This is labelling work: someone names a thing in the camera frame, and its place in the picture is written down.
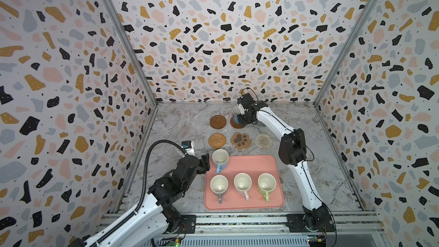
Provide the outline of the cork paw coaster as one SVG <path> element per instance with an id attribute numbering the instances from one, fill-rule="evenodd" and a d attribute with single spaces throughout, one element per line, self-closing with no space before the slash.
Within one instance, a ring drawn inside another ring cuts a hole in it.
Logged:
<path id="1" fill-rule="evenodd" d="M 250 139 L 248 134 L 241 134 L 238 132 L 234 133 L 234 135 L 230 139 L 230 142 L 238 150 L 248 149 L 252 144 L 252 140 Z"/>

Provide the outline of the pink handled cream mug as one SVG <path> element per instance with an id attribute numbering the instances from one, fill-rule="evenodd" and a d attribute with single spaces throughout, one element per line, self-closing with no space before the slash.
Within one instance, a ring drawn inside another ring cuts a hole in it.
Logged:
<path id="1" fill-rule="evenodd" d="M 239 173 L 234 177 L 234 187 L 246 201 L 249 200 L 249 191 L 252 187 L 252 179 L 247 173 Z"/>

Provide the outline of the green handled cream mug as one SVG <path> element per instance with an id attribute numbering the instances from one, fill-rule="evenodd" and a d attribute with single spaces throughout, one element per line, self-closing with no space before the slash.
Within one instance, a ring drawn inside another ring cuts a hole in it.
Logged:
<path id="1" fill-rule="evenodd" d="M 258 177 L 257 190 L 263 196 L 265 202 L 270 201 L 270 194 L 276 189 L 277 182 L 273 175 L 263 173 Z"/>

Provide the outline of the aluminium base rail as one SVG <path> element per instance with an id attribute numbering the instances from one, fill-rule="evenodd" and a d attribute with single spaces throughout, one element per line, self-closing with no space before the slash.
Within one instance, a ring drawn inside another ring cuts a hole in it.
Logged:
<path id="1" fill-rule="evenodd" d="M 140 242 L 141 247 L 389 247 L 374 212 L 335 211 L 310 232 L 293 212 L 192 213 L 177 232 Z"/>

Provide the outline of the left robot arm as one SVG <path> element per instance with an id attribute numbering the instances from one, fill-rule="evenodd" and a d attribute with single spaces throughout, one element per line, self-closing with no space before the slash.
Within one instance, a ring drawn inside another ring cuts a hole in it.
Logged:
<path id="1" fill-rule="evenodd" d="M 135 206 L 104 230 L 90 238 L 75 239 L 71 247 L 134 247 L 165 232 L 174 232 L 181 223 L 181 214 L 173 203 L 183 198 L 196 175 L 210 170 L 209 154 L 201 158 L 187 155 L 177 167 L 141 194 Z"/>

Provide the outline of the multicolour woven coaster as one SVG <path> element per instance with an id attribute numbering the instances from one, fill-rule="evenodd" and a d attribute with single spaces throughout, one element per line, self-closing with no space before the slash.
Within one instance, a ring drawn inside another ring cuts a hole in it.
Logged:
<path id="1" fill-rule="evenodd" d="M 254 139 L 255 145 L 260 149 L 269 149 L 273 144 L 272 138 L 267 134 L 259 134 Z"/>

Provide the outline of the brown wooden coaster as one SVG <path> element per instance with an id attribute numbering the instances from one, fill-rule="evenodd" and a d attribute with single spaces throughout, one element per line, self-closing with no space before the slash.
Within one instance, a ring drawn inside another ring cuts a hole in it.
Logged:
<path id="1" fill-rule="evenodd" d="M 223 115 L 214 115 L 209 122 L 214 129 L 222 129 L 227 124 L 227 120 Z"/>
<path id="2" fill-rule="evenodd" d="M 235 129 L 242 129 L 242 128 L 244 128 L 244 126 L 235 123 L 234 118 L 231 118 L 231 119 L 230 119 L 230 124 L 231 124 L 231 126 L 232 126 L 233 128 L 235 128 Z"/>

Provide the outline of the woven rattan coaster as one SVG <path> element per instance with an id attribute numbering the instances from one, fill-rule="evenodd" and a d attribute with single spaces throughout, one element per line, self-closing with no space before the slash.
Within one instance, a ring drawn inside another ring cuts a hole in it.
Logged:
<path id="1" fill-rule="evenodd" d="M 221 149 L 226 145 L 226 137 L 221 133 L 214 133 L 208 139 L 208 144 L 215 149 Z"/>

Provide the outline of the teal handled cream mug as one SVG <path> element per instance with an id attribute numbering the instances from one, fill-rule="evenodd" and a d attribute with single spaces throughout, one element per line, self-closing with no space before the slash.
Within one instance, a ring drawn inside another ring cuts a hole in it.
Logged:
<path id="1" fill-rule="evenodd" d="M 222 204 L 228 186 L 228 180 L 223 175 L 216 175 L 211 179 L 210 188 L 212 192 L 218 197 L 219 204 Z"/>

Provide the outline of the pink silicone tray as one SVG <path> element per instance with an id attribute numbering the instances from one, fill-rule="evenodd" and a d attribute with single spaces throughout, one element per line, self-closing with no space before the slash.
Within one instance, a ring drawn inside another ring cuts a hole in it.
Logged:
<path id="1" fill-rule="evenodd" d="M 224 170 L 210 160 L 206 173 L 208 210 L 280 208 L 284 195 L 273 156 L 230 156 Z"/>

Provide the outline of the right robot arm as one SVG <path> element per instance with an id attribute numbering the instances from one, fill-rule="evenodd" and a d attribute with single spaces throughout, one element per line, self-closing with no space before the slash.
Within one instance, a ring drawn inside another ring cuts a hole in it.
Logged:
<path id="1" fill-rule="evenodd" d="M 240 97 L 237 106 L 240 111 L 237 115 L 240 125 L 261 122 L 279 139 L 279 158 L 293 173 L 301 193 L 304 227 L 311 232 L 319 231 L 326 222 L 332 220 L 332 214 L 311 178 L 304 131 L 288 125 L 266 102 L 255 101 L 249 94 Z"/>

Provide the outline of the light blue patterned mug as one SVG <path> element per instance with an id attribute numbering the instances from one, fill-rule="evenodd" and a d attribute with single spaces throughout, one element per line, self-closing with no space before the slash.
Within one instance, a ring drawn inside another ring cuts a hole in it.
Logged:
<path id="1" fill-rule="evenodd" d="M 233 113 L 233 121 L 234 121 L 234 123 L 235 123 L 236 125 L 240 126 L 241 124 L 240 124 L 240 122 L 239 122 L 239 120 L 238 120 L 238 115 L 241 114 L 241 112 L 240 112 L 240 108 L 239 108 L 238 106 L 235 106 L 235 107 L 233 108 L 233 110 L 232 110 L 232 113 Z"/>

